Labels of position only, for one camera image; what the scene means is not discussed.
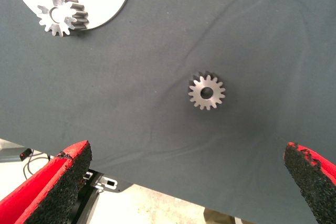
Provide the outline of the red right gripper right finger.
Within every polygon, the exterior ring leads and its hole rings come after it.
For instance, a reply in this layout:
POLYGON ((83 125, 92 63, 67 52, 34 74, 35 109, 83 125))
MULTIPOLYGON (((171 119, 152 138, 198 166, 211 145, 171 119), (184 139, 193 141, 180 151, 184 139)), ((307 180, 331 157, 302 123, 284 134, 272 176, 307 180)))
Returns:
POLYGON ((318 223, 335 223, 335 164, 295 142, 283 160, 318 223))

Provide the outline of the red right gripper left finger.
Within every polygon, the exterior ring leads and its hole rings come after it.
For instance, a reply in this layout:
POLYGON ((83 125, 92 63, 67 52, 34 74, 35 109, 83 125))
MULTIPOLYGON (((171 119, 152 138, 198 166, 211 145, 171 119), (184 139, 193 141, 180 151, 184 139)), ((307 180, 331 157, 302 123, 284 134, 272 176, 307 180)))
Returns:
POLYGON ((88 141, 65 148, 1 200, 1 223, 67 223, 91 160, 88 141))

